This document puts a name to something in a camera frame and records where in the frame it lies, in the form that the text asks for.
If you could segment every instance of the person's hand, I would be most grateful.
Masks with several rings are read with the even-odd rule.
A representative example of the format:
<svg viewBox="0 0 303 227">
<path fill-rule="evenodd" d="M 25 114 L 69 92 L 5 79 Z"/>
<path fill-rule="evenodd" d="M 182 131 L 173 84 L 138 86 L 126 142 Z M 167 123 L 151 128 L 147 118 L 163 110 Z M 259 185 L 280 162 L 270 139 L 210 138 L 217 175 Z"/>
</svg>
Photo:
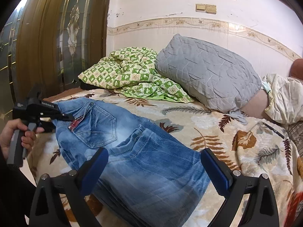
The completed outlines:
<svg viewBox="0 0 303 227">
<path fill-rule="evenodd" d="M 25 131 L 25 136 L 21 138 L 22 140 L 21 144 L 28 151 L 31 151 L 31 147 L 34 145 L 34 141 L 36 140 L 35 132 L 27 131 L 27 126 L 23 124 L 20 119 L 8 121 L 2 133 L 0 134 L 0 146 L 5 160 L 7 160 L 9 156 L 9 146 L 14 131 L 16 129 Z M 38 127 L 36 129 L 36 133 L 42 133 L 42 132 L 44 132 L 44 129 L 42 127 Z"/>
</svg>

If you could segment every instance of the wallpaper border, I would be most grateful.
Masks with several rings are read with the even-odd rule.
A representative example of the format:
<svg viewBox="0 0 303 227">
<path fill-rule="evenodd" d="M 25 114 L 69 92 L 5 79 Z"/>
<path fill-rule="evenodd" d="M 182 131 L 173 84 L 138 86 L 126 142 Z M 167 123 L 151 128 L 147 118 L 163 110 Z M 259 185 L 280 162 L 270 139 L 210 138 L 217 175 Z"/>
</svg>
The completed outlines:
<svg viewBox="0 0 303 227">
<path fill-rule="evenodd" d="M 220 21 L 215 19 L 201 19 L 201 18 L 158 18 L 158 19 L 149 19 L 138 22 L 133 22 L 130 24 L 118 26 L 115 28 L 108 27 L 108 35 L 118 35 L 126 32 L 144 30 L 144 29 L 155 29 L 161 27 L 189 27 L 189 28 L 198 28 L 202 30 L 216 31 L 220 33 L 235 35 L 237 37 L 250 39 L 255 42 L 258 42 L 262 45 L 268 46 L 279 53 L 283 54 L 290 60 L 296 60 L 301 58 L 297 53 L 280 43 L 279 41 L 262 34 L 258 31 L 255 31 L 251 28 L 237 25 L 234 23 Z"/>
</svg>

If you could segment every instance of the jeans back pocket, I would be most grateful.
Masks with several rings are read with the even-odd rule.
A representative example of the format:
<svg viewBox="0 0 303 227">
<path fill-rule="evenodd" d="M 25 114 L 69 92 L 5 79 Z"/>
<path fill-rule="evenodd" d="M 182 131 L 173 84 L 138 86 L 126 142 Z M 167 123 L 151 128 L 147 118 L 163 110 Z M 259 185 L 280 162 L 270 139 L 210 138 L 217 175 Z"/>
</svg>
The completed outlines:
<svg viewBox="0 0 303 227">
<path fill-rule="evenodd" d="M 84 115 L 74 124 L 70 130 L 90 148 L 102 147 L 117 139 L 115 117 L 94 102 L 87 105 Z"/>
</svg>

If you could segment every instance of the red fabric label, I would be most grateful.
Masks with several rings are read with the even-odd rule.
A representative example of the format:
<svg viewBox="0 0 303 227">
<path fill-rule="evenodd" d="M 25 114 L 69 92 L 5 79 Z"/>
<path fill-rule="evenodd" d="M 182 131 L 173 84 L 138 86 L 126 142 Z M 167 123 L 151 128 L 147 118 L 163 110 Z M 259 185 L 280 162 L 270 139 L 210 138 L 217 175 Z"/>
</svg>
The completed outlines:
<svg viewBox="0 0 303 227">
<path fill-rule="evenodd" d="M 80 116 L 79 118 L 76 118 L 70 125 L 69 125 L 69 130 L 73 131 L 74 128 L 78 126 L 78 124 L 83 120 L 83 115 Z"/>
</svg>

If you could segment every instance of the finger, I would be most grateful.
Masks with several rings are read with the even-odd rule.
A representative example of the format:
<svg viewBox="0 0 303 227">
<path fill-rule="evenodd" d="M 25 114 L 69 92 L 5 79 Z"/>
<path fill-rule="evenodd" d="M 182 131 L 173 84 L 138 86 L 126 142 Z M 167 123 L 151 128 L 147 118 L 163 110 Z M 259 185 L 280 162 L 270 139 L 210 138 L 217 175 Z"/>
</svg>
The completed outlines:
<svg viewBox="0 0 303 227">
<path fill-rule="evenodd" d="M 18 128 L 22 131 L 27 131 L 27 126 L 25 124 L 23 124 L 20 119 L 9 120 L 6 125 L 8 128 L 13 129 L 13 130 Z"/>
<path fill-rule="evenodd" d="M 38 127 L 36 129 L 36 133 L 42 133 L 42 132 L 44 132 L 44 128 L 43 127 Z"/>
<path fill-rule="evenodd" d="M 28 151 L 31 151 L 31 150 L 32 150 L 31 145 L 29 145 L 29 144 L 27 144 L 27 143 L 22 142 L 21 145 L 22 145 L 24 148 L 26 148 Z"/>
<path fill-rule="evenodd" d="M 33 145 L 34 145 L 34 141 L 30 137 L 23 136 L 23 137 L 21 137 L 21 140 L 22 140 L 22 142 L 29 144 L 31 147 L 33 147 Z"/>
<path fill-rule="evenodd" d="M 31 139 L 33 139 L 34 141 L 36 140 L 36 133 L 33 131 L 26 131 L 25 132 L 25 137 L 29 137 Z"/>
</svg>

